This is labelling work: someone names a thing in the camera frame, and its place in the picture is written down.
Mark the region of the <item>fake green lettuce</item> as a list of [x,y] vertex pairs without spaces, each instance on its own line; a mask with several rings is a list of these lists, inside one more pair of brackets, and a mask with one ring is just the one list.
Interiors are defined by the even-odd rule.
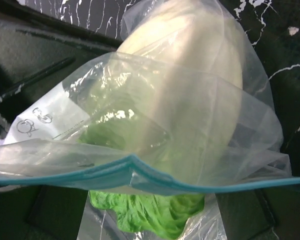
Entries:
[[124,40],[90,89],[92,116],[79,142],[115,149],[128,182],[88,190],[117,227],[178,239],[204,209],[202,193],[153,194],[144,173],[201,184],[216,173],[233,136],[243,89],[242,33],[217,0],[166,0],[123,17]]

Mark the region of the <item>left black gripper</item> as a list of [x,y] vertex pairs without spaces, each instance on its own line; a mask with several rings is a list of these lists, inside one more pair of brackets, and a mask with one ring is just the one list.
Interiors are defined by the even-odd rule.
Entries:
[[87,61],[120,41],[0,0],[0,145],[14,119]]

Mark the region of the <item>clear zip top bag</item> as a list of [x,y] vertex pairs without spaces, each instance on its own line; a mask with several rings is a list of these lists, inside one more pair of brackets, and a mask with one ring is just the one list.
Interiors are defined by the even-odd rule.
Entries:
[[0,185],[87,191],[80,240],[225,240],[216,194],[300,185],[269,78],[218,0],[143,0],[118,50],[19,114]]

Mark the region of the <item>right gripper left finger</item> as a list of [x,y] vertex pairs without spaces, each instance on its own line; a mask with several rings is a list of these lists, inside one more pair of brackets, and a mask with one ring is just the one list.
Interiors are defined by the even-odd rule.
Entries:
[[47,185],[0,186],[0,240],[75,240],[86,190]]

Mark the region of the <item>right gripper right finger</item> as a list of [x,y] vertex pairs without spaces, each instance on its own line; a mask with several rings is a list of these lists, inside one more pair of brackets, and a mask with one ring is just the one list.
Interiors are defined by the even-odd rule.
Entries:
[[300,240],[300,190],[272,187],[216,195],[229,240]]

